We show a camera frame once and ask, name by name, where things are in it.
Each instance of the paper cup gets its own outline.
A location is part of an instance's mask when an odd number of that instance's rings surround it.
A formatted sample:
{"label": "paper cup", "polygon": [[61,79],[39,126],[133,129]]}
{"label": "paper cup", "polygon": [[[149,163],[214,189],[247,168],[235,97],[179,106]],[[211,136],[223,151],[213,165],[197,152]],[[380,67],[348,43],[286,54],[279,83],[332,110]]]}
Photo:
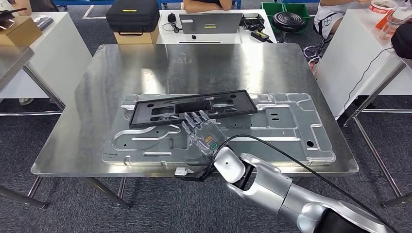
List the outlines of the paper cup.
{"label": "paper cup", "polygon": [[379,6],[379,5],[376,5],[376,4],[374,3],[374,1],[373,1],[373,2],[371,2],[371,4],[369,5],[369,10],[371,10],[371,11],[374,12],[374,13],[378,13],[378,14],[383,14],[383,15],[385,15],[385,14],[387,14],[390,10],[395,9],[395,8],[398,6],[397,3],[394,2],[394,1],[392,1],[392,0],[390,0],[390,1],[388,1],[388,2],[385,2],[385,5],[386,5],[387,7]]}

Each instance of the white shorts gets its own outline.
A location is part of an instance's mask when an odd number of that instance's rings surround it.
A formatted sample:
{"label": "white shorts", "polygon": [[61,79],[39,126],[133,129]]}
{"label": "white shorts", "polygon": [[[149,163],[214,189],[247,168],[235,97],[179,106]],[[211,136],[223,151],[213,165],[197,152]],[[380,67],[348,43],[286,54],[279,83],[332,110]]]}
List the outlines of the white shorts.
{"label": "white shorts", "polygon": [[332,30],[333,25],[336,23],[336,21],[338,21],[341,18],[343,18],[343,14],[340,12],[333,12],[327,10],[322,10],[318,12],[315,16],[314,23],[316,31],[320,35],[322,35],[324,39],[327,39],[327,37],[330,34],[330,30]]}

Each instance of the yellow label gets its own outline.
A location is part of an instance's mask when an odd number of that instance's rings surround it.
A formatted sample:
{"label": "yellow label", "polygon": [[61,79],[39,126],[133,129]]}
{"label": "yellow label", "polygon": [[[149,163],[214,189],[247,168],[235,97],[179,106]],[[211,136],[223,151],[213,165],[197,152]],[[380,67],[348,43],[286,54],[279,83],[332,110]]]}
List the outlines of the yellow label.
{"label": "yellow label", "polygon": [[265,36],[265,35],[263,35],[263,34],[262,34],[262,33],[260,33],[260,32],[256,32],[256,33],[257,33],[257,34],[259,34],[260,36],[263,36],[263,37]]}
{"label": "yellow label", "polygon": [[208,137],[205,139],[205,142],[208,143],[210,140],[212,140],[212,137],[211,137],[211,136],[208,136]]}

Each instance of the robotic arm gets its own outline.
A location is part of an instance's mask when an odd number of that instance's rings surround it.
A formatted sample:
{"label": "robotic arm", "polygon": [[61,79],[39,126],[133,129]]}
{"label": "robotic arm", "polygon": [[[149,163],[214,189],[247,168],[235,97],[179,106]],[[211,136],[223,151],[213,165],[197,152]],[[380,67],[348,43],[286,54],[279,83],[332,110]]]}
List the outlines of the robotic arm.
{"label": "robotic arm", "polygon": [[[228,146],[215,153],[226,138],[214,120],[202,110],[199,114],[201,118],[192,113],[193,119],[185,114],[189,125],[182,122],[182,126],[203,155],[185,162],[208,167],[196,173],[181,167],[176,169],[176,177],[203,181],[217,169],[233,193],[276,216],[287,218],[303,233],[387,233],[385,225],[366,211],[292,184],[292,179],[283,175],[279,168],[254,155],[237,156]],[[254,169],[256,177],[246,190]]]}

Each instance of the black carrying case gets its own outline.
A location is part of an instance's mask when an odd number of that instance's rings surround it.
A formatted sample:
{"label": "black carrying case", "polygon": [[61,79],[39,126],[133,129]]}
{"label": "black carrying case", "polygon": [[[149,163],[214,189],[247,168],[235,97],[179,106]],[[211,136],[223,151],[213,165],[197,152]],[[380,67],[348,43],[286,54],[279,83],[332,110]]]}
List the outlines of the black carrying case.
{"label": "black carrying case", "polygon": [[399,57],[412,59],[412,24],[400,25],[392,36],[391,42]]}
{"label": "black carrying case", "polygon": [[159,18],[156,0],[117,0],[106,13],[110,28],[120,35],[151,33],[156,29]]}

